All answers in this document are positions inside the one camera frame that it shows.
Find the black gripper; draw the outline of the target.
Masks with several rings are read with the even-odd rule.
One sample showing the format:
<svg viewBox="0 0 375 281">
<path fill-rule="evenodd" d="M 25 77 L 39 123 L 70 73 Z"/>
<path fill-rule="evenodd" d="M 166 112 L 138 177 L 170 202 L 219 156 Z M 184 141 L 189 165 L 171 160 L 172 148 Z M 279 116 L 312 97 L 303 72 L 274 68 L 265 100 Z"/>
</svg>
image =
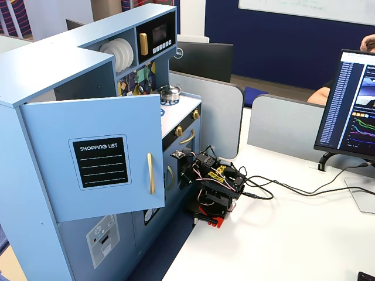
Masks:
<svg viewBox="0 0 375 281">
<path fill-rule="evenodd" d="M 185 156 L 186 163 L 183 165 L 183 170 L 178 175 L 178 184 L 180 188 L 190 186 L 196 179 L 202 179 L 200 171 L 201 165 L 204 161 L 205 155 L 187 154 Z"/>
</svg>

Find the bystander hand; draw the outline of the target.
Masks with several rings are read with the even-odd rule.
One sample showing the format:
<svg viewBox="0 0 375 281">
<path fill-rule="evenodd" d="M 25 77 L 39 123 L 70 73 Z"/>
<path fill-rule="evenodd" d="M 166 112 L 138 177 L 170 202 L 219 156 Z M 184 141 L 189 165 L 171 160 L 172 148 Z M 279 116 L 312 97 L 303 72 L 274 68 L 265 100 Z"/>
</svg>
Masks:
<svg viewBox="0 0 375 281">
<path fill-rule="evenodd" d="M 360 44 L 360 51 L 374 52 L 375 34 L 367 35 L 362 39 Z"/>
</svg>

